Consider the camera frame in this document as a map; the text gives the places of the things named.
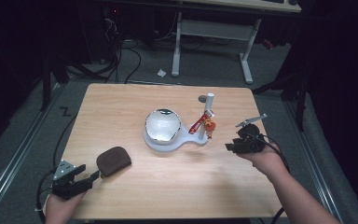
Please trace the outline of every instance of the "black cable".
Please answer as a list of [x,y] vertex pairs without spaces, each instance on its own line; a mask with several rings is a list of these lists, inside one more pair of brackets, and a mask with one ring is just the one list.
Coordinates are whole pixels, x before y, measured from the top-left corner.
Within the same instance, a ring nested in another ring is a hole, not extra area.
[[122,50],[123,50],[123,45],[121,44],[120,46],[120,51],[118,52],[118,64],[117,64],[117,68],[116,68],[116,76],[115,76],[115,83],[118,84],[118,65],[121,62],[121,56],[122,54]]
[[261,223],[266,224],[266,223],[263,221],[263,219],[258,218],[258,220],[260,220],[260,221],[261,221]]
[[39,215],[40,220],[42,221],[42,223],[46,222],[46,216],[43,213],[43,207],[42,207],[42,203],[40,202],[40,195],[42,194],[42,185],[43,182],[45,182],[45,179],[48,178],[49,175],[54,174],[56,171],[56,169],[50,170],[48,171],[45,175],[43,175],[42,179],[40,179],[39,181],[39,185],[37,187],[37,191],[36,191],[36,209],[35,211],[37,212],[37,214]]
[[[159,46],[162,46],[162,47],[172,46],[172,45],[175,44],[175,40],[171,40],[172,37],[174,37],[174,35],[173,35],[173,36],[170,36],[170,37],[167,37],[167,38],[165,38],[165,39],[156,40],[156,41],[155,41],[155,44],[157,44],[157,45],[159,45]],[[159,41],[166,41],[166,42],[169,42],[169,44],[161,44],[161,43],[159,43]]]
[[274,224],[278,221],[278,218],[281,216],[281,214],[284,212],[283,207],[277,212],[275,217],[272,219],[271,223]]
[[165,36],[163,36],[162,38],[155,39],[156,43],[159,40],[164,40],[166,38],[171,38],[172,36],[175,36],[175,35],[172,35],[172,31],[173,31],[173,28],[175,27],[175,24],[177,23],[176,22],[177,18],[178,18],[178,12],[175,13],[175,17],[173,18],[173,22],[172,22],[172,26],[171,26],[170,31],[168,31],[168,33]]
[[229,39],[229,40],[226,40],[225,43],[219,43],[218,41],[211,41],[210,39],[211,38],[204,37],[203,41],[205,43],[212,44],[212,45],[218,45],[218,46],[227,46],[227,45],[231,45],[231,44],[235,44],[237,42],[240,42],[239,40]]
[[77,76],[77,77],[84,76],[84,73],[77,72],[75,70],[72,70],[69,67],[66,67],[65,70],[66,70],[67,73],[72,74],[72,75]]
[[[249,135],[250,137],[254,138],[255,140],[257,140],[257,141],[259,141],[259,142],[262,142],[262,143],[266,144],[267,146],[269,146],[270,148],[272,148],[272,150],[274,150],[274,151],[279,155],[279,157],[281,158],[281,160],[282,160],[284,166],[286,167],[287,172],[290,174],[289,163],[287,162],[286,158],[283,156],[281,150],[277,149],[275,146],[273,146],[273,145],[270,144],[269,142],[267,142],[267,141],[265,141],[265,140],[262,140],[262,139],[259,139],[259,138],[257,138],[256,136],[254,136],[254,135],[252,135],[252,134],[249,134],[249,133],[246,133],[246,134]],[[278,144],[277,144],[277,142],[276,142],[275,140],[273,140],[271,137],[268,137],[268,136],[266,136],[266,135],[264,135],[264,134],[260,134],[260,135],[265,136],[265,137],[267,137],[268,139],[272,140],[272,141],[274,142],[274,144],[276,144],[277,147],[279,147]],[[281,216],[281,214],[282,214],[283,212],[284,212],[284,209],[283,209],[283,207],[282,207],[282,208],[275,214],[274,218],[273,218],[272,221],[271,221],[271,224],[275,224],[276,221],[278,220],[278,218]]]
[[106,77],[103,77],[101,76],[101,74],[105,73],[105,72],[108,72],[109,70],[114,69],[117,67],[118,65],[118,61],[117,61],[117,55],[116,55],[116,49],[119,48],[118,45],[122,45],[122,42],[120,41],[120,39],[122,38],[124,34],[122,33],[118,33],[116,34],[115,36],[115,39],[117,40],[117,42],[115,42],[112,47],[110,48],[109,52],[108,52],[108,58],[110,58],[110,64],[107,65],[105,68],[99,70],[99,71],[91,71],[89,70],[88,68],[86,68],[85,66],[83,66],[82,64],[78,64],[78,63],[75,63],[73,61],[71,61],[70,59],[68,58],[65,58],[63,55],[59,55],[64,62],[67,62],[69,63],[70,65],[72,65],[76,70],[80,71],[80,73],[76,72],[76,71],[73,71],[72,69],[70,68],[66,68],[66,71],[68,71],[69,73],[71,74],[74,74],[76,76],[83,76],[83,75],[86,75],[86,76],[89,76],[89,77],[94,77],[94,78],[98,78],[98,79],[106,79]]
[[127,50],[130,50],[130,51],[136,53],[136,54],[138,55],[138,57],[139,57],[139,62],[138,62],[138,65],[135,67],[135,69],[134,69],[131,73],[129,73],[129,74],[127,75],[127,78],[126,78],[126,80],[124,81],[124,84],[127,84],[128,80],[130,79],[130,77],[132,76],[132,74],[135,73],[135,71],[138,70],[139,66],[141,65],[141,55],[140,55],[138,52],[136,52],[135,50],[133,50],[133,49],[127,49]]
[[106,80],[104,83],[107,83],[110,79],[110,77],[112,76],[112,74],[116,71],[116,74],[117,74],[117,68],[118,68],[118,64],[119,64],[119,59],[117,58],[117,55],[115,55],[115,60],[116,60],[116,65],[114,68],[112,68],[112,71],[109,73],[109,75],[107,76]]
[[53,167],[56,167],[56,166],[57,166],[55,159],[56,159],[56,157],[57,157],[58,147],[59,147],[59,145],[60,145],[61,140],[63,139],[63,135],[66,133],[66,130],[68,130],[69,126],[70,126],[71,123],[75,120],[76,117],[77,117],[77,114],[75,114],[75,115],[72,117],[71,121],[69,121],[69,123],[66,125],[65,129],[64,129],[64,130],[62,131],[62,133],[61,133],[60,139],[58,140],[57,145],[56,145],[56,147],[55,147],[55,149],[54,149],[54,154],[53,154]]
[[48,191],[48,190],[50,190],[50,189],[53,189],[53,188],[50,187],[50,188],[42,189],[42,190],[40,191],[40,193],[44,193],[45,191]]
[[195,48],[186,48],[184,46],[185,43],[181,43],[181,48],[182,49],[187,49],[187,50],[195,50],[195,49],[199,49],[201,48],[203,45],[204,45],[204,38],[202,37],[199,37],[199,36],[191,36],[188,38],[189,40],[192,40],[194,39],[195,41],[193,41],[192,43],[187,43],[187,44],[194,44],[196,42],[200,42],[198,46],[196,46]]

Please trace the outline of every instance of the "clamp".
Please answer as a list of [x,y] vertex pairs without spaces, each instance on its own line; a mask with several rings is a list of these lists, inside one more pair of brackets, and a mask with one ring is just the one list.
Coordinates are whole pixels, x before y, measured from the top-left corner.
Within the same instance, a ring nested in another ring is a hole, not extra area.
[[228,151],[232,151],[233,153],[254,153],[261,152],[264,149],[266,140],[263,137],[263,134],[260,134],[257,126],[252,124],[259,119],[266,118],[267,115],[246,119],[245,121],[235,125],[235,127],[242,127],[237,134],[240,138],[234,138],[232,140],[232,144],[226,144],[226,148]]
[[77,194],[92,189],[92,182],[100,176],[100,171],[95,172],[89,178],[75,181],[75,175],[79,175],[86,170],[86,165],[78,167],[61,160],[54,174],[52,193],[62,199],[69,200]]

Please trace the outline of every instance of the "brown leather wallet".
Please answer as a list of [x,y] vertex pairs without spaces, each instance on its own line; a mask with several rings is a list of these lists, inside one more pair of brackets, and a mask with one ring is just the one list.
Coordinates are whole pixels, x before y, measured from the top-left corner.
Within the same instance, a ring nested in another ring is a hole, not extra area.
[[112,147],[97,158],[101,177],[108,177],[131,165],[131,158],[123,147]]

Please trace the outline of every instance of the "human arm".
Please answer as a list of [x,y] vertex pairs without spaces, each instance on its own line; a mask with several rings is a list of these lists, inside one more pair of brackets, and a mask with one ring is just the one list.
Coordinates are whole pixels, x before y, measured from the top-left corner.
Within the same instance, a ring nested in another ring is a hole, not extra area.
[[265,147],[258,153],[237,155],[251,161],[257,170],[267,176],[291,223],[339,223],[289,174],[282,159],[271,147]]
[[67,223],[86,193],[77,194],[69,200],[64,200],[54,194],[49,195],[46,202],[46,224]]

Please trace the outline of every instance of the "gray carpet floor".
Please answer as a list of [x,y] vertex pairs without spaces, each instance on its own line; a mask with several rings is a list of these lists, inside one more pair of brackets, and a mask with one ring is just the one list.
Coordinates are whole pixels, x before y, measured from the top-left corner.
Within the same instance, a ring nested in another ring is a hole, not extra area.
[[[202,44],[194,41],[185,42],[180,76],[171,77],[173,45],[170,41],[160,41],[153,48],[141,42],[126,42],[125,47],[131,50],[122,50],[122,58],[117,70],[118,83],[123,83],[127,75],[141,62],[139,68],[129,78],[129,83],[255,89],[275,78],[290,49],[290,46],[284,46],[268,50],[261,45],[254,45],[248,60],[254,83],[247,85],[244,82],[238,57],[243,43],[228,43],[220,40],[209,40],[208,43]],[[103,66],[98,63],[87,65],[94,70]],[[157,75],[160,69],[167,72],[165,77]],[[112,74],[108,83],[116,83],[115,75],[116,73]],[[10,125],[0,138],[0,182],[5,180],[5,185],[0,185],[0,223],[40,223],[34,211],[39,180],[52,168],[53,160],[56,161],[61,157],[71,132],[70,121],[78,111],[88,85],[95,82],[103,81],[84,76],[71,76],[68,84],[56,85],[53,91],[54,101],[46,113],[39,111],[42,106],[40,83],[13,116]],[[305,132],[300,132],[293,122],[293,112],[291,112],[296,102],[282,102],[279,93],[280,91],[266,91],[255,96],[260,114],[268,114],[268,118],[263,120],[267,134],[279,143],[293,176],[315,198],[324,203],[329,201],[325,199],[327,195],[333,202],[327,206],[334,207],[333,210],[337,211],[335,215],[342,223],[358,223],[356,195],[324,139],[310,98],[307,97],[307,109],[304,115]],[[36,125],[37,132],[30,136],[30,129],[34,128],[37,119],[42,121]],[[27,139],[30,139],[30,142],[25,146],[24,142]],[[55,148],[58,153],[57,158],[53,159]],[[46,181],[44,187],[48,187],[50,183]],[[261,218],[251,218],[250,221],[251,223],[271,221],[270,217]],[[282,217],[278,223],[289,223],[289,221]]]

